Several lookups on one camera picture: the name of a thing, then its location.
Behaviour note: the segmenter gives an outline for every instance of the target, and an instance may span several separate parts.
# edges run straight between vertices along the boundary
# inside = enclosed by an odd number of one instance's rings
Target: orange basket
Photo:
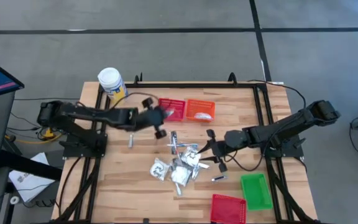
[[[206,113],[212,120],[195,118],[196,113]],[[215,119],[215,102],[203,100],[187,100],[186,118],[193,121],[211,122]]]

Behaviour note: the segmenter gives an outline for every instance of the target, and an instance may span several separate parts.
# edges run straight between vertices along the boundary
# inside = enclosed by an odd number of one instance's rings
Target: silver metal part
[[[171,146],[171,154],[175,155],[177,153],[176,145],[178,144],[178,137],[176,131],[171,131],[170,144],[173,145]]]
[[[224,179],[226,179],[226,178],[227,178],[226,175],[222,175],[222,176],[213,178],[211,181],[212,181],[212,182],[218,182],[218,181],[224,180]]]
[[[128,148],[132,149],[132,147],[134,147],[134,133],[131,133],[129,135],[129,143],[128,143]]]

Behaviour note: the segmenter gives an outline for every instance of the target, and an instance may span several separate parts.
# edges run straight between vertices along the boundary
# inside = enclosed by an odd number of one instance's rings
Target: small metal piece
[[[199,162],[199,163],[198,163],[198,166],[201,167],[201,168],[204,168],[204,169],[208,169],[208,168],[209,168],[209,165],[204,164],[204,163],[202,163],[202,162]]]
[[[132,147],[134,147],[134,133],[131,133],[129,135],[129,143],[128,143],[128,148],[132,149]]]
[[[212,178],[212,182],[217,182],[217,181],[220,181],[220,180],[224,180],[226,179],[227,176],[226,175],[222,175],[222,176],[219,176],[219,177],[215,177],[215,178]]]
[[[20,198],[18,196],[11,197],[11,201],[10,201],[11,205],[15,205],[19,202],[20,202]]]
[[[171,146],[171,154],[175,155],[177,153],[177,144],[178,144],[178,137],[176,131],[171,131],[171,138],[170,138]]]

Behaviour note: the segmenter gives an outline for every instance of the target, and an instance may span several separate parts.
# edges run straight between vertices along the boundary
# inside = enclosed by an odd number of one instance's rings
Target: white paper
[[[43,164],[49,165],[47,156],[44,152],[37,154],[31,160],[36,162],[41,162]],[[54,180],[46,179],[43,177],[37,177],[32,174],[27,174],[19,171],[11,171],[9,173],[9,178],[14,184],[15,188],[18,190],[20,196],[24,202],[30,202],[35,196],[37,196],[41,191],[48,187],[51,183],[55,182]]]

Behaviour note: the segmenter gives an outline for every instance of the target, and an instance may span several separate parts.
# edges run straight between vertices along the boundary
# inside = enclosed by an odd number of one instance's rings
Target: black table leg
[[[59,181],[62,176],[61,169],[57,169],[53,166],[48,166],[40,162],[35,162],[31,159],[3,150],[0,152],[0,167],[9,167],[17,171],[57,181]]]

